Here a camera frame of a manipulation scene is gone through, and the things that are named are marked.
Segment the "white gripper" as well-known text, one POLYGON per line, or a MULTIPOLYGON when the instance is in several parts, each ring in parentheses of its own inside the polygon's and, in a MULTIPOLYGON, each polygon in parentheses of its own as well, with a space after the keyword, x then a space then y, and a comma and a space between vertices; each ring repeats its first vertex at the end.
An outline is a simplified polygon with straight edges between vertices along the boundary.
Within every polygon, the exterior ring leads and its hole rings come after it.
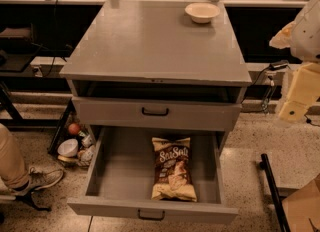
POLYGON ((278 111, 282 123, 301 120, 320 98, 320 0, 309 0, 290 22, 269 41, 276 49, 290 48, 303 63, 292 73, 289 89, 278 111))

